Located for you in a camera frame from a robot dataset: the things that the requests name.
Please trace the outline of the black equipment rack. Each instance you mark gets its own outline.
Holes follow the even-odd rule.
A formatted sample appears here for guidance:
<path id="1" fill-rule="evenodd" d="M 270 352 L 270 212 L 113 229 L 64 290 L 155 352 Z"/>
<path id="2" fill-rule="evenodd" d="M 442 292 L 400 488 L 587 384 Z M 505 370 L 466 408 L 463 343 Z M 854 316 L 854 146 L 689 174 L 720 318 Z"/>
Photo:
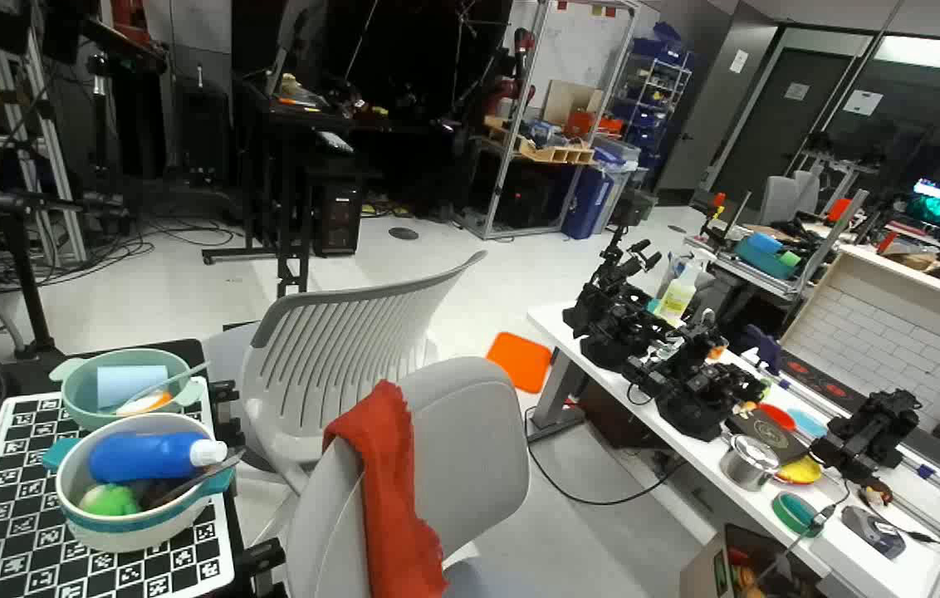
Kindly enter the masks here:
<path id="1" fill-rule="evenodd" d="M 281 108 L 257 78 L 231 85 L 236 201 L 243 245 L 206 250 L 203 262 L 276 262 L 276 297 L 309 290 L 317 201 L 339 176 L 325 133 L 351 133 L 336 114 Z"/>

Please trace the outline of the green ball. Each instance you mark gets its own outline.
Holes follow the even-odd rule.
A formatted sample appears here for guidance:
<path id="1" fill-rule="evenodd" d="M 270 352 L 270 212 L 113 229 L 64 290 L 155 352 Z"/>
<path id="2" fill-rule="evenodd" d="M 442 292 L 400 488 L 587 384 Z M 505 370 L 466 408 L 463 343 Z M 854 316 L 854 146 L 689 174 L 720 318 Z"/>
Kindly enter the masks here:
<path id="1" fill-rule="evenodd" d="M 141 502 L 125 484 L 92 484 L 84 491 L 81 508 L 91 517 L 135 517 Z"/>

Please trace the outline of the grey fabric office chair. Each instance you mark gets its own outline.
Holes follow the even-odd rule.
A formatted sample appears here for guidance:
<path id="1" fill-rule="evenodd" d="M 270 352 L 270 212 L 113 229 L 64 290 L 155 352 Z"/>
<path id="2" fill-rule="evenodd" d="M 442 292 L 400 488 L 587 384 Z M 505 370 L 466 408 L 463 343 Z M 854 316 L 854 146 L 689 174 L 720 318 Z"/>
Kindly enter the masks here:
<path id="1" fill-rule="evenodd" d="M 527 598 L 508 561 L 466 555 L 527 497 L 515 386 L 489 359 L 433 364 L 395 386 L 414 421 L 414 507 L 442 546 L 442 598 Z M 323 449 L 278 546 L 290 598 L 372 598 L 362 465 L 345 441 Z"/>

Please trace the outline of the small metal pot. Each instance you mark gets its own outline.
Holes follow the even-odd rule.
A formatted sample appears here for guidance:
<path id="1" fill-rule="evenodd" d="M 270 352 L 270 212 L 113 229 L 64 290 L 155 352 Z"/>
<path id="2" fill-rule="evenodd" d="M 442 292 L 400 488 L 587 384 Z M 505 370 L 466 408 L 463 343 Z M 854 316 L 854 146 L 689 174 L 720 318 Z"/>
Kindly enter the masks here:
<path id="1" fill-rule="evenodd" d="M 730 436 L 720 455 L 720 472 L 748 491 L 756 491 L 779 469 L 772 447 L 749 436 Z"/>

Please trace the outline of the green round lid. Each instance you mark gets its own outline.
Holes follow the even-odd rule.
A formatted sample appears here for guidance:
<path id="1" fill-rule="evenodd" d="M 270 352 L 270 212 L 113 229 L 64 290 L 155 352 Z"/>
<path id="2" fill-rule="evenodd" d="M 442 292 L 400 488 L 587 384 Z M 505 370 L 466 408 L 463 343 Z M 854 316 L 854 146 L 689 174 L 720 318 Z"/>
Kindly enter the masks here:
<path id="1" fill-rule="evenodd" d="M 775 497 L 772 512 L 799 540 L 819 537 L 819 512 L 795 491 Z"/>

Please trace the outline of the blue plastic bottle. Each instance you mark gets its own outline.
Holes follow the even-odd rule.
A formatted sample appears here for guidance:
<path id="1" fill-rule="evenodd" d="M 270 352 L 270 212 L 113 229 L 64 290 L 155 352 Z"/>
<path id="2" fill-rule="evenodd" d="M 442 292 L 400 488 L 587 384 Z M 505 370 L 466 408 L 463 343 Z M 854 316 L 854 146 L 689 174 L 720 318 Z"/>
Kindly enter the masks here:
<path id="1" fill-rule="evenodd" d="M 228 447 L 203 432 L 113 432 L 92 447 L 86 469 L 102 484 L 184 481 L 225 455 Z"/>

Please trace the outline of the far teal bowl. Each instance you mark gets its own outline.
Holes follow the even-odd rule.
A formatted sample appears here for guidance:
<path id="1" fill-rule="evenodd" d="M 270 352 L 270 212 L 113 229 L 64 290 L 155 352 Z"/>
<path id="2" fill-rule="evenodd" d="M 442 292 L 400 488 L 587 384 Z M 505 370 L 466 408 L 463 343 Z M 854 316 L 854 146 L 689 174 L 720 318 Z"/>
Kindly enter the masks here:
<path id="1" fill-rule="evenodd" d="M 166 348 L 113 348 L 92 359 L 64 359 L 51 384 L 81 428 L 115 421 L 125 404 L 155 391 L 169 395 L 166 411 L 185 411 L 206 395 L 203 370 Z"/>

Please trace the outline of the teal storage box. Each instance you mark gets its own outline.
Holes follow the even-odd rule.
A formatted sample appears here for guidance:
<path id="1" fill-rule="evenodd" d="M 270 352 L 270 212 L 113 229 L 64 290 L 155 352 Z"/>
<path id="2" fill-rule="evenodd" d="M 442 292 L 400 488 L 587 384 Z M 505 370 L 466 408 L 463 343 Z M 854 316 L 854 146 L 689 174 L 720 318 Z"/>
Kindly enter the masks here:
<path id="1" fill-rule="evenodd" d="M 783 243 L 776 243 L 767 233 L 748 233 L 738 245 L 733 255 L 767 276 L 776 280 L 795 280 L 799 272 L 799 255 L 790 253 Z"/>

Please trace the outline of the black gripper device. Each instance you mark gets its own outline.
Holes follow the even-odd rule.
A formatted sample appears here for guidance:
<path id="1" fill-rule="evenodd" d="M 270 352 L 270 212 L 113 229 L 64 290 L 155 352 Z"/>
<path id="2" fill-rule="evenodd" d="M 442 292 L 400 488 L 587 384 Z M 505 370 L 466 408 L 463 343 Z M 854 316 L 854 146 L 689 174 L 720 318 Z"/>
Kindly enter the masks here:
<path id="1" fill-rule="evenodd" d="M 876 469 L 904 463 L 899 441 L 920 425 L 916 408 L 906 389 L 869 391 L 848 420 L 831 420 L 811 451 L 848 481 L 866 484 Z"/>

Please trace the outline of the checkerboard marker tray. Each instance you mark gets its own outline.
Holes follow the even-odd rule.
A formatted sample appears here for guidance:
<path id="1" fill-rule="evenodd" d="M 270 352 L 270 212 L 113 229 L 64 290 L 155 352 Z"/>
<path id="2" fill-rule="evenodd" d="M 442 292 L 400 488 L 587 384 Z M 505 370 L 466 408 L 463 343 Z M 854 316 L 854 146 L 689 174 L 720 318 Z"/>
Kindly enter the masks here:
<path id="1" fill-rule="evenodd" d="M 135 551 L 96 551 L 67 523 L 51 449 L 81 438 L 52 391 L 0 407 L 0 598 L 211 598 L 236 582 L 231 476 L 203 484 L 185 525 Z"/>

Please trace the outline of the yellow toy plate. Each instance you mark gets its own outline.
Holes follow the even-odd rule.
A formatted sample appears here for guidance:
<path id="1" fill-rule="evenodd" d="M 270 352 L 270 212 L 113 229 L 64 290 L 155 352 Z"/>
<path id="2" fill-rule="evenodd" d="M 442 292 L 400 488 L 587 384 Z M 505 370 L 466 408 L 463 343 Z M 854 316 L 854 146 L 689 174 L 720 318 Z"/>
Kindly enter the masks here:
<path id="1" fill-rule="evenodd" d="M 795 459 L 795 463 L 779 465 L 776 480 L 783 484 L 817 484 L 824 480 L 824 469 L 819 469 L 817 459 L 804 455 L 804 459 Z"/>

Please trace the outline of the grey mouse-like object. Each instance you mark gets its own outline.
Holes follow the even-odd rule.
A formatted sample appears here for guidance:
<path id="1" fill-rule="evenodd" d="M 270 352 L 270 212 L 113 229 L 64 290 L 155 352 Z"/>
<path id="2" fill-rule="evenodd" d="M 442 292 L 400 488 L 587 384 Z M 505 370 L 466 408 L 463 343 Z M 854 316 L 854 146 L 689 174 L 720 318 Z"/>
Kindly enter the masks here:
<path id="1" fill-rule="evenodd" d="M 845 507 L 840 525 L 850 528 L 859 541 L 866 541 L 883 560 L 899 560 L 906 549 L 904 537 L 887 519 L 859 507 Z"/>

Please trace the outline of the near teal-rimmed bowl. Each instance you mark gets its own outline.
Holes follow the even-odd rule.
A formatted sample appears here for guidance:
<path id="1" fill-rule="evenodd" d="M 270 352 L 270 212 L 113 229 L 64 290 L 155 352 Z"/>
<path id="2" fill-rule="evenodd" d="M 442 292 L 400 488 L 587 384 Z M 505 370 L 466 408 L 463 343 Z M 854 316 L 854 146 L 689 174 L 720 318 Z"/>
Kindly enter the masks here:
<path id="1" fill-rule="evenodd" d="M 217 438 L 203 421 L 176 411 L 121 420 L 77 438 L 52 469 L 52 491 L 72 540 L 96 551 L 142 551 L 185 533 L 203 517 L 203 508 L 228 488 L 231 465 L 239 463 L 239 449 L 228 449 L 219 465 L 208 465 L 191 480 L 129 481 L 125 488 L 141 502 L 135 517 L 91 517 L 81 508 L 81 498 L 86 488 L 102 481 L 91 476 L 86 459 L 92 447 L 113 432 L 203 432 Z"/>

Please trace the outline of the white brick-pattern panel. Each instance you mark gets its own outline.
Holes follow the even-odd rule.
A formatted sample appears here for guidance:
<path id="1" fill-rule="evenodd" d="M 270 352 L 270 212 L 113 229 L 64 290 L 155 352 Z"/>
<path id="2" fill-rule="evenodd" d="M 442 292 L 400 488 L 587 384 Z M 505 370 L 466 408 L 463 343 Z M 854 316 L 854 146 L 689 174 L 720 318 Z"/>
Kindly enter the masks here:
<path id="1" fill-rule="evenodd" d="M 940 421 L 940 280 L 845 253 L 813 285 L 783 348 L 857 391 L 911 389 Z"/>

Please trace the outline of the orange-red cloth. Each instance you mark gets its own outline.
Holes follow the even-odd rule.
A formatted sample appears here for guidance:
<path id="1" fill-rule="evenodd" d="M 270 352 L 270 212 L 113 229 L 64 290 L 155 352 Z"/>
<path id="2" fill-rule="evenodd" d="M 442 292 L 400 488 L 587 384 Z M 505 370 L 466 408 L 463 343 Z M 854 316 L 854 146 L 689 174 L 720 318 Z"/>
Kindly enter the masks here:
<path id="1" fill-rule="evenodd" d="M 414 421 L 389 379 L 325 425 L 362 465 L 362 523 L 372 598 L 442 598 L 442 546 L 414 507 Z"/>

